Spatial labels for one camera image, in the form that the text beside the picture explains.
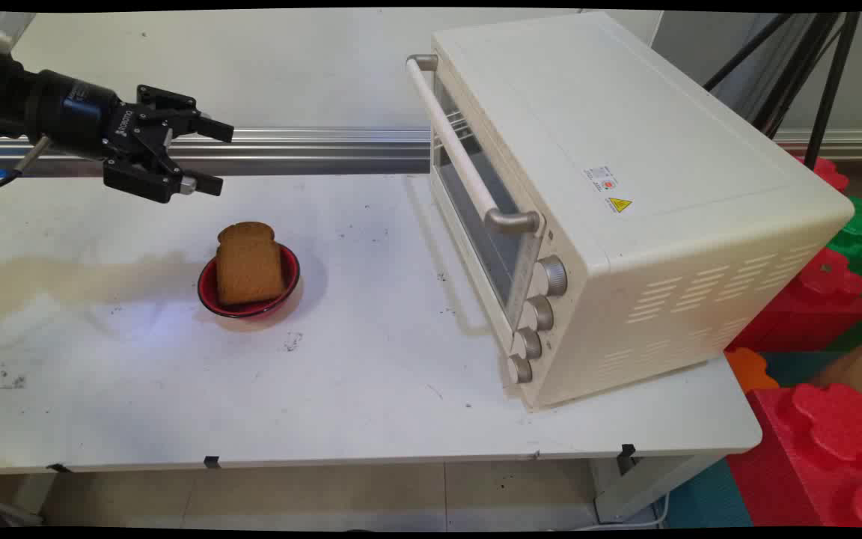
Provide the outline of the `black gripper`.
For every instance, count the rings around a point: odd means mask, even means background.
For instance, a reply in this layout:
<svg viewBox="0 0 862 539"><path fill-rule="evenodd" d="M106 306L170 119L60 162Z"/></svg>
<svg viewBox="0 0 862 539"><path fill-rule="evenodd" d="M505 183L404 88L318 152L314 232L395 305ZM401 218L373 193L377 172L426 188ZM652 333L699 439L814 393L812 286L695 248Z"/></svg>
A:
<svg viewBox="0 0 862 539"><path fill-rule="evenodd" d="M179 166L168 155L168 137L198 134L232 143L235 127L215 121L196 99L138 85L136 101L113 90L51 70L31 74L25 133L46 138L69 156L103 161L103 183L136 197L167 204L174 195L218 197L224 180Z"/></svg>

